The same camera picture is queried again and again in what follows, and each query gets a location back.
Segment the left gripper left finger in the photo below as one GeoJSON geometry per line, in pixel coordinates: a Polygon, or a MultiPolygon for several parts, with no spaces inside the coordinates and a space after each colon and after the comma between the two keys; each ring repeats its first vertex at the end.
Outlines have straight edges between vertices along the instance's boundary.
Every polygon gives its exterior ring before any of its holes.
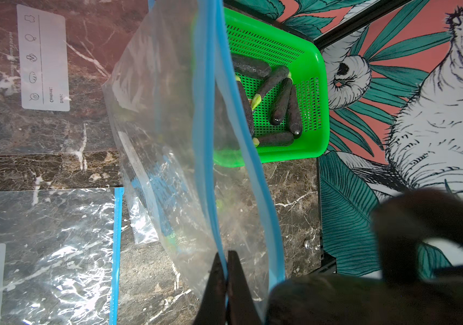
{"type": "Polygon", "coordinates": [[[226,279],[219,254],[215,254],[207,285],[193,325],[226,323],[226,279]]]}

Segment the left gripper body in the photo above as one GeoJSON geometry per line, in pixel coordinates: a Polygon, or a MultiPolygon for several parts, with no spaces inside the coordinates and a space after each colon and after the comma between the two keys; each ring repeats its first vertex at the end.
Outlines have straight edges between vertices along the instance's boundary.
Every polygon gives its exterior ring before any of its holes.
{"type": "Polygon", "coordinates": [[[277,285],[266,324],[463,324],[463,278],[410,285],[310,274],[277,285]]]}

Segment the dark purple eggplant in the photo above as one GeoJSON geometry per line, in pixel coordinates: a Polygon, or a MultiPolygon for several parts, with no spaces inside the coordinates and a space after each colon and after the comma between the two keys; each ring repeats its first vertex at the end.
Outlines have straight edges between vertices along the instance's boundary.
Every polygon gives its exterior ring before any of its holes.
{"type": "MultiPolygon", "coordinates": [[[[253,111],[247,98],[241,78],[236,76],[236,83],[240,93],[242,108],[252,138],[255,136],[253,111]]],[[[214,124],[214,148],[216,150],[238,150],[239,145],[234,135],[230,119],[227,116],[226,103],[218,87],[215,92],[215,124],[214,124]]]]}

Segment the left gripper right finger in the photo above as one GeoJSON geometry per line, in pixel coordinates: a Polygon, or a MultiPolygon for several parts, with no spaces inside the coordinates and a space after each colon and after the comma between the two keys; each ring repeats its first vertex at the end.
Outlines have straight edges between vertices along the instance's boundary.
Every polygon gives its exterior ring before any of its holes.
{"type": "Polygon", "coordinates": [[[238,253],[228,251],[227,258],[227,323],[261,325],[238,253]]]}

